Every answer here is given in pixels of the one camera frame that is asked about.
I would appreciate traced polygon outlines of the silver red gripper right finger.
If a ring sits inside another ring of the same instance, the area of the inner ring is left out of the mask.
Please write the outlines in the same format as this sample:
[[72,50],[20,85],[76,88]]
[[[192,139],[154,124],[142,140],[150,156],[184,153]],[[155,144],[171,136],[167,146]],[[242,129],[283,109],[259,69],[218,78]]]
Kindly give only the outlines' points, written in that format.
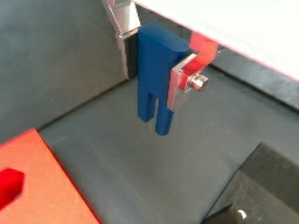
[[204,67],[214,61],[219,51],[219,43],[200,33],[191,34],[190,48],[192,53],[174,66],[167,95],[167,108],[175,111],[179,105],[179,93],[191,88],[202,91],[208,78],[202,74]]

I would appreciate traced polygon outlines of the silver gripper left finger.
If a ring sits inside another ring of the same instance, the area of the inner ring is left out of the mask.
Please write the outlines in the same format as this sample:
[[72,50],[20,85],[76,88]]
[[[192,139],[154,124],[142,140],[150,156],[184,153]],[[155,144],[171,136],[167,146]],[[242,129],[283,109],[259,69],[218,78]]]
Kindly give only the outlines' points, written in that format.
[[136,4],[131,0],[102,0],[102,3],[116,32],[124,75],[132,79],[138,74],[138,28],[140,27]]

